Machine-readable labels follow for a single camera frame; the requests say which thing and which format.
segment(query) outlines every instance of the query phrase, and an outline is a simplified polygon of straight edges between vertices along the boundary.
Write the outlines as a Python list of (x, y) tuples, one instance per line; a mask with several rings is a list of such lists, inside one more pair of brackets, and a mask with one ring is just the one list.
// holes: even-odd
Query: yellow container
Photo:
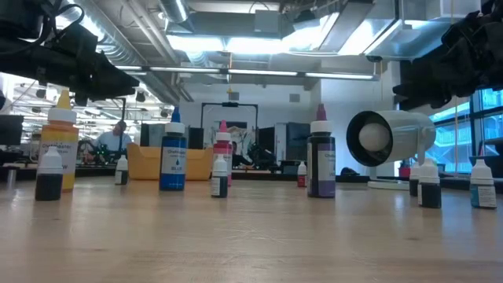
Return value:
[(57, 107), (49, 110), (49, 124), (42, 127), (39, 156), (43, 156), (50, 146), (56, 146), (63, 160), (63, 192), (71, 192), (75, 183), (75, 162), (79, 144), (77, 113), (71, 110), (67, 90), (61, 92)]

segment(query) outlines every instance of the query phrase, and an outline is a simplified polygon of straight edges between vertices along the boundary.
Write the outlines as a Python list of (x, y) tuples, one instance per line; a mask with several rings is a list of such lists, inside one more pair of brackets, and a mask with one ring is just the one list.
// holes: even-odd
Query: white label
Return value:
[(423, 205), (423, 186), (421, 184), (417, 185), (417, 203)]
[(74, 174), (75, 165), (77, 163), (77, 144), (74, 142), (64, 141), (42, 141), (40, 144), (40, 156), (42, 162), (43, 155), (49, 151), (50, 146), (56, 146), (57, 152), (61, 156), (63, 162), (63, 174)]
[[(218, 154), (213, 154), (213, 164), (215, 164), (215, 161), (218, 158)], [(223, 159), (227, 162), (227, 174), (231, 175), (233, 172), (233, 155), (232, 154), (222, 154)]]
[(318, 181), (336, 180), (336, 151), (318, 151)]
[(185, 155), (187, 149), (176, 147), (163, 148), (163, 174), (185, 174)]
[(308, 143), (307, 144), (307, 180), (306, 180), (306, 187), (307, 191), (309, 193), (312, 192), (311, 189), (311, 179), (313, 178), (313, 149), (312, 149), (312, 144)]
[(211, 195), (220, 196), (220, 178), (211, 178)]
[(496, 189), (494, 186), (478, 185), (479, 205), (483, 208), (496, 207)]
[(116, 185), (120, 185), (123, 181), (123, 174), (121, 171), (116, 171)]

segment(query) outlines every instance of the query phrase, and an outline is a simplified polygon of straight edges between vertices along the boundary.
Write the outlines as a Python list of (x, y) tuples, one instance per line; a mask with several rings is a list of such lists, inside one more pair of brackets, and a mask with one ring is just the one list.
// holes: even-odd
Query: computer monitor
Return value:
[(0, 115), (0, 145), (20, 145), (23, 116)]

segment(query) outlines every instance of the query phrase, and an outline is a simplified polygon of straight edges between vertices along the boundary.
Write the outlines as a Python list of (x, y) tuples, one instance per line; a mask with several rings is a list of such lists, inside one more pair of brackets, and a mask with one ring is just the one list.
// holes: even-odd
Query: dye bottle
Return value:
[(51, 201), (61, 198), (63, 161), (56, 146), (50, 146), (37, 168), (35, 200)]
[(477, 160), (472, 168), (470, 178), (470, 194), (474, 208), (496, 208), (496, 189), (493, 173), (484, 160)]
[(222, 154), (223, 159), (227, 162), (227, 185), (232, 184), (233, 171), (233, 145), (230, 141), (230, 133), (227, 133), (227, 122), (222, 120), (220, 130), (216, 134), (216, 143), (213, 145), (213, 162)]
[(42, 127), (39, 154), (43, 159), (43, 154), (47, 153), (50, 146), (57, 147), (63, 160), (63, 193), (71, 192), (75, 183), (79, 129), (74, 127), (77, 113), (70, 106), (68, 90), (61, 91), (56, 107), (49, 110), (47, 118), (49, 123)]
[(439, 169), (433, 160), (427, 158), (419, 168), (417, 203), (422, 208), (441, 208), (442, 190), (440, 189)]
[(160, 152), (159, 189), (181, 191), (185, 187), (185, 159), (187, 139), (183, 137), (185, 125), (180, 123), (178, 107), (174, 108), (171, 122), (166, 124)]
[(120, 159), (117, 160), (116, 185), (126, 185), (128, 177), (127, 159), (125, 155), (122, 155)]
[(297, 169), (297, 186), (299, 188), (306, 187), (306, 176), (307, 176), (307, 167), (303, 161), (300, 163), (299, 169)]
[(330, 137), (332, 123), (327, 121), (325, 107), (318, 106), (317, 120), (311, 123), (307, 139), (307, 196), (336, 196), (336, 139)]
[(417, 197), (417, 185), (419, 184), (419, 163), (416, 162), (410, 168), (409, 176), (409, 195), (411, 197)]
[(211, 197), (227, 197), (228, 180), (227, 162), (223, 159), (223, 155), (219, 154), (213, 163), (213, 172), (211, 173)]

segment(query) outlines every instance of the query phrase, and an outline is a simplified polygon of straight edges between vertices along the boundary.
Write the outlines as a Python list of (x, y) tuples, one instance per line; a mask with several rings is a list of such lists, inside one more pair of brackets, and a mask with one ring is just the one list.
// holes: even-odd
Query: purple bottle cap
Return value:
[(318, 105), (318, 110), (316, 111), (316, 120), (317, 121), (327, 120), (327, 113), (325, 112), (325, 106), (323, 105), (323, 103), (320, 103)]

